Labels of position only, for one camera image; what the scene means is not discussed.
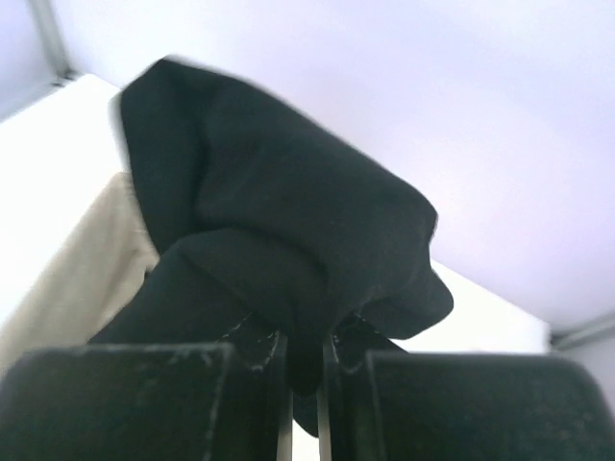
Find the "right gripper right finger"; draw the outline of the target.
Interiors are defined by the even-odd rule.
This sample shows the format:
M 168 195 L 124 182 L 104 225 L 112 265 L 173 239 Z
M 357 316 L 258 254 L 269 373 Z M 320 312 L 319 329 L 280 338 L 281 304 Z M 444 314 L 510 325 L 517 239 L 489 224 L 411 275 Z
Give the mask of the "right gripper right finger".
M 614 456 L 596 381 L 551 355 L 414 353 L 363 319 L 323 347 L 325 460 L 586 461 Z

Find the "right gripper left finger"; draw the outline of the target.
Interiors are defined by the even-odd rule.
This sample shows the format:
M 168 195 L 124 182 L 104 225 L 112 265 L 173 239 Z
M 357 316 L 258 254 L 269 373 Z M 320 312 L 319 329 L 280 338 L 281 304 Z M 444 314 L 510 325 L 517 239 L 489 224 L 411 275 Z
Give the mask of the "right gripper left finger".
M 215 344 L 29 352 L 1 383 L 1 456 L 284 460 L 285 352 L 252 318 Z

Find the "black t shirt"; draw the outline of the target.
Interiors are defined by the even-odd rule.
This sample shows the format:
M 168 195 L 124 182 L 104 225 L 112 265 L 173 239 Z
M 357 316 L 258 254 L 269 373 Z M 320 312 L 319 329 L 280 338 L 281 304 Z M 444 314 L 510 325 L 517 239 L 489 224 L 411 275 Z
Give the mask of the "black t shirt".
M 409 339 L 453 310 L 414 187 L 264 90 L 164 58 L 116 98 L 159 262 L 96 344 L 289 342 L 294 418 L 318 432 L 323 341 L 357 315 Z

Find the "wicker basket with liner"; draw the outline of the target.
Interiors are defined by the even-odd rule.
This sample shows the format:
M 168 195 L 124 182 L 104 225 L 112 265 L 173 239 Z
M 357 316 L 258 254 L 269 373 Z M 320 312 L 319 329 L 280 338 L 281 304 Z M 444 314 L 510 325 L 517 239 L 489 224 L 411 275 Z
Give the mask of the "wicker basket with liner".
M 1 157 L 1 367 L 82 346 L 159 261 L 112 97 L 99 122 L 22 135 Z

